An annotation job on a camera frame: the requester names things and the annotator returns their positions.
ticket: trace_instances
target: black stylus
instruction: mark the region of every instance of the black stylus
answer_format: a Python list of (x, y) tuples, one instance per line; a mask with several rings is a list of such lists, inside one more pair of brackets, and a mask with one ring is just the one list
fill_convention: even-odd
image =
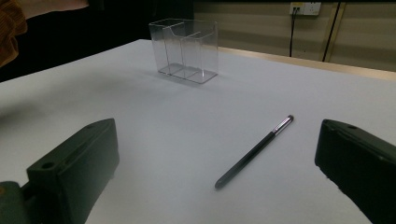
[(236, 176), (255, 156), (257, 156), (263, 148), (265, 148), (283, 129), (285, 129), (292, 121), (294, 117), (289, 115), (279, 125), (276, 126), (270, 133), (265, 136), (259, 144), (249, 151), (239, 162), (237, 162), (225, 175), (223, 175), (218, 182), (216, 182), (215, 188), (221, 189), (224, 187), (234, 176)]

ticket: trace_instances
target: white table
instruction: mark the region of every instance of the white table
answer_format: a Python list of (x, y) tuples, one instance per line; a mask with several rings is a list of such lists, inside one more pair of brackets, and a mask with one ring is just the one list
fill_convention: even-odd
[[(158, 74), (150, 41), (0, 83), (0, 177), (83, 126), (117, 123), (120, 165), (90, 224), (370, 223), (314, 164), (336, 119), (396, 145), (396, 82), (219, 54), (203, 85)], [(295, 121), (224, 189), (215, 182), (292, 114)]]

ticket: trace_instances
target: transparent acrylic box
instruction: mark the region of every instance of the transparent acrylic box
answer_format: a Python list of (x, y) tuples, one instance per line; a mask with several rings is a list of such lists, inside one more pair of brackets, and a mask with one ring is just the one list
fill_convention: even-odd
[(166, 19), (149, 25), (160, 73), (204, 83), (218, 74), (218, 25)]

